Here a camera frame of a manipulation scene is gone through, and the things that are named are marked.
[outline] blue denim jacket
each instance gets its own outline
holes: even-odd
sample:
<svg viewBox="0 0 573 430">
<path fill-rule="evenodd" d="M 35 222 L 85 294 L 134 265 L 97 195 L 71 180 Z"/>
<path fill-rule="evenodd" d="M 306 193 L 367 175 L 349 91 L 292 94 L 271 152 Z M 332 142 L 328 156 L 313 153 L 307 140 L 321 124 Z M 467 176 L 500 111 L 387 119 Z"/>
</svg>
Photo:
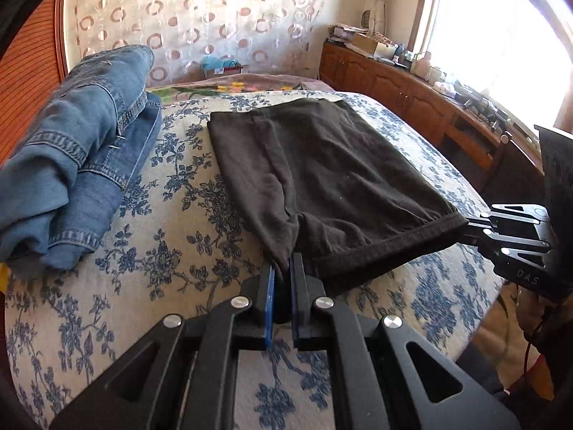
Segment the blue denim jacket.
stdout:
<svg viewBox="0 0 573 430">
<path fill-rule="evenodd" d="M 144 46 L 85 58 L 0 169 L 0 261 L 16 276 L 71 269 L 101 244 L 159 132 L 153 60 Z"/>
</svg>

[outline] bright window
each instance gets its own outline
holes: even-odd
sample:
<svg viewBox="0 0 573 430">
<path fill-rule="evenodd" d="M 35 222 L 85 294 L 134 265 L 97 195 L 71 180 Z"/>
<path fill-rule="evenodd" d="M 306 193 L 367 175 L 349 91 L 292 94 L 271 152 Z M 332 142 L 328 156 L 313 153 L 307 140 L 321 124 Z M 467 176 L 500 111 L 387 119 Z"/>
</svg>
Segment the bright window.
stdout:
<svg viewBox="0 0 573 430">
<path fill-rule="evenodd" d="M 552 126 L 571 61 L 529 0 L 440 0 L 432 64 L 489 96 L 533 130 Z"/>
</svg>

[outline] circle patterned curtain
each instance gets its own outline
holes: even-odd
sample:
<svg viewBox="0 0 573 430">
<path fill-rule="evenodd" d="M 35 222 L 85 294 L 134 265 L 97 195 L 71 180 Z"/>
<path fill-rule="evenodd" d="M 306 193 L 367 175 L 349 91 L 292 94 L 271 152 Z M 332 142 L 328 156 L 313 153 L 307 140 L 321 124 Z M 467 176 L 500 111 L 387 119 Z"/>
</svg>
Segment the circle patterned curtain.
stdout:
<svg viewBox="0 0 573 430">
<path fill-rule="evenodd" d="M 68 58 L 75 64 L 101 50 L 147 45 L 155 54 L 148 86 L 200 79 L 199 63 L 209 55 L 236 59 L 250 73 L 301 74 L 322 3 L 66 0 Z"/>
</svg>

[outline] floral bedsheet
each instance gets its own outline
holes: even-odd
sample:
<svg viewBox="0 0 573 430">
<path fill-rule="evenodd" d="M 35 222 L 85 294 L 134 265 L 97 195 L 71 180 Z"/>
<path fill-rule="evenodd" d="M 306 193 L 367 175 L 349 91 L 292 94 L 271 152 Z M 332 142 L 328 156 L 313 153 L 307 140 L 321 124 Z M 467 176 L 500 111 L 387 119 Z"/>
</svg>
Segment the floral bedsheet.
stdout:
<svg viewBox="0 0 573 430">
<path fill-rule="evenodd" d="M 301 97 L 345 100 L 458 209 L 468 215 L 486 209 L 434 147 L 360 94 L 271 91 L 164 106 L 155 149 L 97 252 L 58 277 L 9 281 L 12 376 L 22 405 L 43 427 L 164 315 L 208 312 L 257 273 L 261 246 L 225 192 L 206 122 L 211 111 Z M 398 313 L 455 358 L 500 287 L 489 261 L 455 245 L 381 274 L 345 299 L 377 319 Z M 237 390 L 238 429 L 334 428 L 326 354 L 297 353 L 286 326 L 276 327 L 267 352 L 241 353 Z"/>
</svg>

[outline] wooden chair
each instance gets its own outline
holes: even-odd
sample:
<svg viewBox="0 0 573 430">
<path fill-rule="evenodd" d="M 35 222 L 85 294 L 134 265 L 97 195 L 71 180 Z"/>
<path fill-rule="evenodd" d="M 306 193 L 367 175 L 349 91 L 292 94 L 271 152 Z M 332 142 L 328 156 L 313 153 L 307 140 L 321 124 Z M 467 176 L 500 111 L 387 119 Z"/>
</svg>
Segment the wooden chair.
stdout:
<svg viewBox="0 0 573 430">
<path fill-rule="evenodd" d="M 483 180 L 480 195 L 488 205 L 545 205 L 543 174 L 514 142 L 510 132 L 501 136 L 501 144 Z"/>
</svg>

